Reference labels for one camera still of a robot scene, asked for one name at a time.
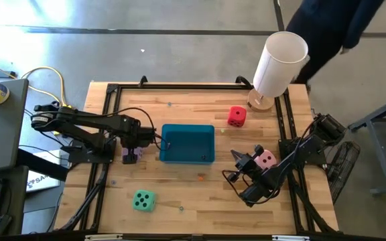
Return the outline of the black aluminium table frame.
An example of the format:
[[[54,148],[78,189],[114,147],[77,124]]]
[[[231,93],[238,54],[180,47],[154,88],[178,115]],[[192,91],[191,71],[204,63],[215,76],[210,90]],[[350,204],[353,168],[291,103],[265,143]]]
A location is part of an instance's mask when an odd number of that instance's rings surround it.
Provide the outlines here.
[[[91,82],[85,111],[122,110],[157,128],[164,124],[212,125],[216,159],[210,165],[166,164],[159,160],[154,146],[133,165],[122,164],[121,156],[115,155],[103,194],[91,203],[79,228],[124,235],[175,234],[179,238],[190,234],[295,234],[299,229],[316,229],[303,205],[292,202],[289,185],[275,199],[250,208],[236,195],[245,188],[245,180],[230,186],[222,176],[222,170],[235,167],[232,149],[246,153],[260,144],[277,152],[282,138],[300,135],[312,121],[306,88],[292,84],[271,109],[248,110],[244,126],[228,125],[230,107],[246,106],[248,94],[244,84]],[[156,194],[152,212],[133,209],[133,196],[139,189]]]

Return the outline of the large purple foam die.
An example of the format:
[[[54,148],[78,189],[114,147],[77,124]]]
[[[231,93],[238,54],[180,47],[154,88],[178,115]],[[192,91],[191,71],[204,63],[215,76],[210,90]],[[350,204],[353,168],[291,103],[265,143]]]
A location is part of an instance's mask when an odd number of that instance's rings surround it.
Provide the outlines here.
[[[123,160],[123,156],[124,155],[127,155],[127,149],[128,148],[122,148],[122,160]],[[137,147],[136,150],[136,155],[137,155],[137,160],[141,159],[142,155],[143,155],[143,147]]]

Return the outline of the person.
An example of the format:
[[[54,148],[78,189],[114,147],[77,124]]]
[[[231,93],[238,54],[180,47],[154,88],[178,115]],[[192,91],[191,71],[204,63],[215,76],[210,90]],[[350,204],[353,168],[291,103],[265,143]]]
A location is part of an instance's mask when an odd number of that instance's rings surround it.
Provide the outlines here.
[[[346,54],[385,0],[302,0],[286,31],[302,37],[310,57],[294,80],[311,91],[310,79],[337,54]]]

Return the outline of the large red foam die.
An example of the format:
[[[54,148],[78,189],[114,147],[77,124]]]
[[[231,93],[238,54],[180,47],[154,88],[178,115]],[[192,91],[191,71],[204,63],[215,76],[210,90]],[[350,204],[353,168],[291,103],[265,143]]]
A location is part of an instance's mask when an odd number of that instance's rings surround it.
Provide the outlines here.
[[[227,123],[234,127],[242,127],[245,124],[247,111],[241,106],[232,106],[229,110]]]

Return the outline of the large green foam die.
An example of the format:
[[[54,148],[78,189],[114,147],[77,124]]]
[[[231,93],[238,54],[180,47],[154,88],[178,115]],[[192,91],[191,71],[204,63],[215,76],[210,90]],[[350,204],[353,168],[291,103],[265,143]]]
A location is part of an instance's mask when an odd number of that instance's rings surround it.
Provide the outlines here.
[[[141,212],[152,212],[155,208],[156,194],[152,191],[139,189],[133,196],[133,209]]]

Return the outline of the blue plastic bin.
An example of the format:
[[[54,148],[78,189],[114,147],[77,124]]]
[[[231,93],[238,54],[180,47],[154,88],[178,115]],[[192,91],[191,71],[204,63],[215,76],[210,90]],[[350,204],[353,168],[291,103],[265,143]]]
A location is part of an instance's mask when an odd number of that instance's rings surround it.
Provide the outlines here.
[[[159,160],[164,163],[210,165],[216,159],[212,125],[164,124],[162,138]],[[206,155],[206,159],[201,159],[201,155]]]

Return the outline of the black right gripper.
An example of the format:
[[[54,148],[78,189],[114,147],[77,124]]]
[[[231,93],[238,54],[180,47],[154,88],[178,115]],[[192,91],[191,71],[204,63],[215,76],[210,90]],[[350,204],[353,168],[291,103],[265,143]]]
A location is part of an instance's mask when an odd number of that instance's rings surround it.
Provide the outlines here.
[[[254,159],[261,156],[263,152],[264,149],[261,145],[255,145],[254,154],[252,155],[248,153],[243,154],[232,149],[231,154],[236,161],[235,167],[237,168],[237,171],[251,177],[252,179],[259,179],[263,170],[256,164]]]

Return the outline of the large pink foam die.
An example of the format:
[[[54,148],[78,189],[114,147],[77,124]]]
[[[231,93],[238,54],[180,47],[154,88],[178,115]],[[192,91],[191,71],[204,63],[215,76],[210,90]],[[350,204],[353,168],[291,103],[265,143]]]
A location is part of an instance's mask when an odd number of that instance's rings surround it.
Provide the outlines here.
[[[262,169],[269,169],[277,165],[275,156],[267,149],[265,149],[260,156],[257,156],[254,161]]]

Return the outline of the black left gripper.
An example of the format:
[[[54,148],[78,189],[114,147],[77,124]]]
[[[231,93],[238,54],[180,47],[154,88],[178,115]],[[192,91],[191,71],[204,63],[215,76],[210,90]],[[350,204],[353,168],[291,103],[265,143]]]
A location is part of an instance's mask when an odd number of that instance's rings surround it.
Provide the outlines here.
[[[154,142],[155,131],[151,127],[132,126],[121,133],[121,146],[127,148],[127,155],[123,156],[123,164],[136,164],[136,148],[148,147]]]

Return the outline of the white shade table lamp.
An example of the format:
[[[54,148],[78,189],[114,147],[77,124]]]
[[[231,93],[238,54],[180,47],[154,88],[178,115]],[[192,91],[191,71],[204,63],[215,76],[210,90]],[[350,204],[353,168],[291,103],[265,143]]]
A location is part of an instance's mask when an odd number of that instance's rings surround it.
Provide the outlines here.
[[[255,112],[265,112],[274,105],[308,61],[308,45],[296,33],[279,31],[270,35],[263,47],[253,77],[253,89],[247,105]]]

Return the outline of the white cardboard box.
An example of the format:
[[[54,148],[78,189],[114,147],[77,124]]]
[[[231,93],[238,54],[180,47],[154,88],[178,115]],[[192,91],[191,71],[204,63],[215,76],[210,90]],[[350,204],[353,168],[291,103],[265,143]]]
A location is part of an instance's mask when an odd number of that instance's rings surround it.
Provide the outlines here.
[[[39,152],[34,153],[35,156],[41,157],[46,161],[52,162],[54,164],[59,164],[65,167],[68,167],[68,154],[62,150],[52,150],[48,152]],[[29,171],[27,177],[26,192],[34,192],[43,189],[50,189],[53,187],[59,187],[60,180],[49,177],[35,171]]]

